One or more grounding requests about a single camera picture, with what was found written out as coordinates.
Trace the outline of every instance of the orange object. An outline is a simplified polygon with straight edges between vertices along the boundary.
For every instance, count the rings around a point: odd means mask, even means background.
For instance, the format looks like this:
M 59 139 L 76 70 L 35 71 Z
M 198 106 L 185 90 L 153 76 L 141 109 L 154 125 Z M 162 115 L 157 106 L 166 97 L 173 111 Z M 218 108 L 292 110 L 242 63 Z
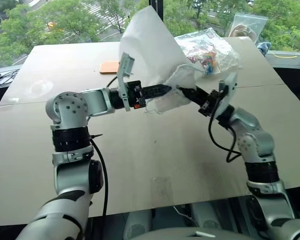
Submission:
M 100 66 L 101 74 L 116 74 L 119 69 L 119 61 L 105 61 Z

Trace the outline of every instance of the paper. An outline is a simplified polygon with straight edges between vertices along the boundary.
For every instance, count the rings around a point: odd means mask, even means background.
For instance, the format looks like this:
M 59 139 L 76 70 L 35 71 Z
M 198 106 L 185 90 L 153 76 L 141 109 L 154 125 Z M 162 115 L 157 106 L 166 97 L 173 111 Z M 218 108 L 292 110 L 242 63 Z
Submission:
M 120 41 L 119 57 L 123 52 L 135 59 L 133 78 L 143 87 L 164 83 L 179 65 L 190 63 L 152 6 L 132 17 Z

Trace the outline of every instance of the blue object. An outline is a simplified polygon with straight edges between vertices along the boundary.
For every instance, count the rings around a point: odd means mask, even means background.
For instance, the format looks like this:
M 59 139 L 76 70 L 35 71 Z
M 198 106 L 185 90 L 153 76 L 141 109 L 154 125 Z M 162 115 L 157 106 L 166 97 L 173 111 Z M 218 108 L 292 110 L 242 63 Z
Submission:
M 259 43 L 257 46 L 257 48 L 259 49 L 260 53 L 262 53 L 263 56 L 266 55 L 266 53 L 268 52 L 270 47 L 271 47 L 271 43 L 269 43 L 269 42 L 262 42 L 262 43 Z

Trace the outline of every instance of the beige tabletop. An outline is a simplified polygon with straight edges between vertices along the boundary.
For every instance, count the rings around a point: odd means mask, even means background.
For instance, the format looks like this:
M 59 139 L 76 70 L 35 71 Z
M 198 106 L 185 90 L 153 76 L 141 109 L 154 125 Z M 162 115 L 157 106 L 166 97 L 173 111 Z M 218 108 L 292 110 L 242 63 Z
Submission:
M 253 113 L 272 134 L 280 177 L 287 188 L 300 186 L 300 102 L 251 41 L 227 40 L 243 59 L 231 104 Z M 104 86 L 112 76 L 99 75 L 98 67 L 103 61 L 117 60 L 117 45 L 40 46 L 30 54 L 0 105 L 0 225 L 29 222 L 42 204 L 55 197 L 51 121 L 45 114 L 45 101 L 60 91 Z M 61 59 L 61 53 L 66 54 L 63 63 L 56 61 L 50 69 L 50 60 Z M 32 61 L 39 62 L 38 73 Z M 51 71 L 59 73 L 51 78 Z M 35 84 L 35 79 L 50 79 L 53 86 L 40 97 L 30 98 L 21 88 L 26 82 Z M 218 80 L 212 77 L 198 85 L 210 90 Z M 9 104 L 12 98 L 19 100 Z M 209 119 L 197 111 L 198 106 L 191 103 L 160 115 L 121 109 L 90 120 L 89 132 L 103 134 L 97 144 L 109 175 L 108 214 L 248 193 L 242 158 L 225 162 L 226 153 L 207 134 Z M 230 134 L 218 124 L 213 134 L 220 144 L 230 146 Z M 104 189 L 94 195 L 90 216 L 101 215 L 103 199 Z

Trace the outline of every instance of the white cable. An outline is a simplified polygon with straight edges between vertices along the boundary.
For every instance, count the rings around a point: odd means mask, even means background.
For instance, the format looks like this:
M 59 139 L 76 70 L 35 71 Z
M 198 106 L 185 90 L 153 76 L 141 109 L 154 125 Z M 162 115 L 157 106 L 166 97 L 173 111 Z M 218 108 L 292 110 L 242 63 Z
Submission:
M 179 215 L 181 215 L 181 216 L 183 216 L 183 217 L 189 219 L 190 221 L 192 221 L 192 222 L 195 224 L 195 226 L 197 226 L 197 227 L 199 226 L 199 224 L 198 224 L 195 220 L 193 220 L 192 218 L 190 218 L 188 215 L 185 215 L 185 214 L 183 214 L 183 213 L 180 213 L 180 212 L 178 211 L 178 209 L 177 209 L 175 206 L 173 206 L 173 208 L 174 208 L 174 210 L 176 210 L 176 212 L 177 212 Z

